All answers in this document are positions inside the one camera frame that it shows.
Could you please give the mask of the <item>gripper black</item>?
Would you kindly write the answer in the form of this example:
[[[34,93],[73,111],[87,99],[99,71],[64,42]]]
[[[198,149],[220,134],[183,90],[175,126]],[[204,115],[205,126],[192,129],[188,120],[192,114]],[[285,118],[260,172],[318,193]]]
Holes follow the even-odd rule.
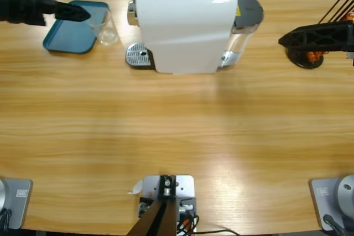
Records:
[[[1,21],[14,24],[45,25],[44,15],[59,20],[83,22],[90,18],[84,8],[56,0],[1,0]]]
[[[353,21],[298,27],[282,36],[278,43],[294,51],[346,51],[347,58],[353,60]]]

